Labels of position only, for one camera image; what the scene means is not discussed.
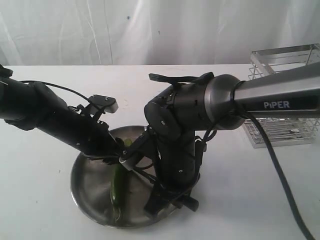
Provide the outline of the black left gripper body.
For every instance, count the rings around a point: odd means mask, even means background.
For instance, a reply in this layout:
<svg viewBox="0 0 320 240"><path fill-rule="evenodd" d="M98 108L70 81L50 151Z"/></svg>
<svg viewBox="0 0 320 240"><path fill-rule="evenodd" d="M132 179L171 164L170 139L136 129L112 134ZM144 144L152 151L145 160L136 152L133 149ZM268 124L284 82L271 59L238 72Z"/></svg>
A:
<svg viewBox="0 0 320 240"><path fill-rule="evenodd" d="M70 109L47 113L36 127L91 159L116 158L122 152L107 123Z"/></svg>

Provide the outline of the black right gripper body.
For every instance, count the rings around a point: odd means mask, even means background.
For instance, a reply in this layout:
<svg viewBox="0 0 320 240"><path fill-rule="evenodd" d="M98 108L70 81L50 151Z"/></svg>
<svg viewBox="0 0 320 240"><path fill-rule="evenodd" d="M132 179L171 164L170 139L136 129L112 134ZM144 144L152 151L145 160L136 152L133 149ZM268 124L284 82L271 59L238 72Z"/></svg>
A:
<svg viewBox="0 0 320 240"><path fill-rule="evenodd" d="M175 140L156 134L155 144L159 153L156 165L163 187L171 192L192 188L198 181L207 148L203 140L192 130Z"/></svg>

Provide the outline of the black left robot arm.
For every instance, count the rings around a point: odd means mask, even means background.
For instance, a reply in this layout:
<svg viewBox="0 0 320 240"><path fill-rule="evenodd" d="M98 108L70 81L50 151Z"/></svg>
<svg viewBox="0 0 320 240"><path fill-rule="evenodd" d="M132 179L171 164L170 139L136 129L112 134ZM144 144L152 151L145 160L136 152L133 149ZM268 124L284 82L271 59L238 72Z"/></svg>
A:
<svg viewBox="0 0 320 240"><path fill-rule="evenodd" d="M100 120L105 113L118 109L115 98L94 94L86 97L83 106L68 105L54 91L52 83L12 79L11 69L0 68L0 118L23 131L39 129L55 139L80 151L90 160L102 160L108 165L117 164L124 144L114 138L109 125Z"/></svg>

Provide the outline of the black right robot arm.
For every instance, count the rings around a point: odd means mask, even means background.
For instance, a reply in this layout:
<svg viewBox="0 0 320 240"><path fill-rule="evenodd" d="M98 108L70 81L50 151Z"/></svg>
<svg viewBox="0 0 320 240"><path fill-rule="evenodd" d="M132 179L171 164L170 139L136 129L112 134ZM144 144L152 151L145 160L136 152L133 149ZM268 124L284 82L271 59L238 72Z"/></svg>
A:
<svg viewBox="0 0 320 240"><path fill-rule="evenodd" d="M320 115L320 65L312 63L258 79L233 75L169 77L149 75L169 87L144 107L155 133L157 182L144 209L156 216L177 200L186 201L199 179L205 142L197 131L234 130L249 116L317 118Z"/></svg>

